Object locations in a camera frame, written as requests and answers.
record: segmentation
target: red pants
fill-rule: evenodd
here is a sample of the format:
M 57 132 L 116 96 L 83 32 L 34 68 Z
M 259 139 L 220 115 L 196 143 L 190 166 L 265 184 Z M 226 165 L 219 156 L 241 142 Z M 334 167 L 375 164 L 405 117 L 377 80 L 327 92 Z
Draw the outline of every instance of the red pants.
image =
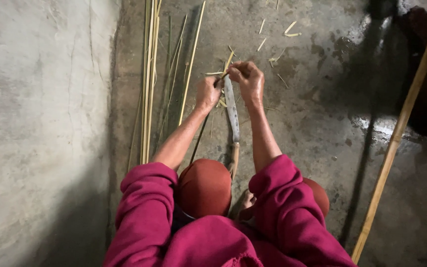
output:
M 329 198 L 315 181 L 304 178 L 324 217 L 329 212 Z M 218 161 L 198 159 L 182 171 L 174 200 L 186 214 L 200 218 L 206 215 L 226 216 L 232 200 L 232 179 Z

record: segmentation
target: magenta sweatshirt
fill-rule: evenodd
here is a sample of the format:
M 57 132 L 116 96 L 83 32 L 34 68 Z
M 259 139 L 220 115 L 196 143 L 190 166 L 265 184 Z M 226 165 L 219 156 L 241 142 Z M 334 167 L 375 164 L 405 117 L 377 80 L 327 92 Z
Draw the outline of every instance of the magenta sweatshirt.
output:
M 171 236 L 177 174 L 158 162 L 137 166 L 121 184 L 117 232 L 104 266 L 355 266 L 302 180 L 281 155 L 250 181 L 256 229 L 205 216 Z

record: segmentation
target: person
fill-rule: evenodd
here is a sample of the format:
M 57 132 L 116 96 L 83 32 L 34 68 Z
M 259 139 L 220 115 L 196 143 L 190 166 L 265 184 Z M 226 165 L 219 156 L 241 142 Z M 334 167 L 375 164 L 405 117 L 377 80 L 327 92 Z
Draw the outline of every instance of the person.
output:
M 122 181 L 117 232 L 104 266 L 355 266 L 325 228 L 320 190 L 303 182 L 273 137 L 262 104 L 263 72 L 241 61 L 227 71 L 240 84 L 252 124 L 256 174 L 249 190 L 256 200 L 247 209 L 250 223 L 226 217 L 231 178 L 221 163 L 197 160 L 177 178 L 189 143 L 220 98 L 218 78 L 207 77 L 197 85 L 192 113 L 150 163 Z M 179 210 L 191 221 L 173 229 Z

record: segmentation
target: pink sleeve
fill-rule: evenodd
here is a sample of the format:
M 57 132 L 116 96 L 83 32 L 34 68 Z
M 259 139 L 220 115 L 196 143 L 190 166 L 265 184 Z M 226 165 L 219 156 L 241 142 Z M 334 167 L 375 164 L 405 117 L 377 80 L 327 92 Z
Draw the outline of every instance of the pink sleeve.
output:
M 325 228 L 311 188 L 287 155 L 277 157 L 253 176 L 257 229 L 285 255 L 307 266 L 355 266 Z
M 162 163 L 134 167 L 121 184 L 116 234 L 103 266 L 157 266 L 170 237 L 175 171 Z

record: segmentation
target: knife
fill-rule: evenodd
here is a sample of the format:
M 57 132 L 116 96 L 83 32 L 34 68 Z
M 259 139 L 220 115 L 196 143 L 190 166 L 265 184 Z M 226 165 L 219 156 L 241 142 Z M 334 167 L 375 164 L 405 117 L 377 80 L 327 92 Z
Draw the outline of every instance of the knife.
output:
M 238 155 L 240 153 L 240 126 L 238 124 L 238 115 L 237 107 L 235 106 L 235 96 L 234 89 L 232 87 L 232 81 L 230 81 L 230 76 L 226 75 L 223 79 L 225 81 L 224 91 L 225 91 L 225 103 L 227 104 L 228 119 L 232 125 L 233 131 L 233 145 L 232 145 L 232 162 L 228 167 L 230 174 L 232 175 L 232 180 L 235 178 L 238 167 Z

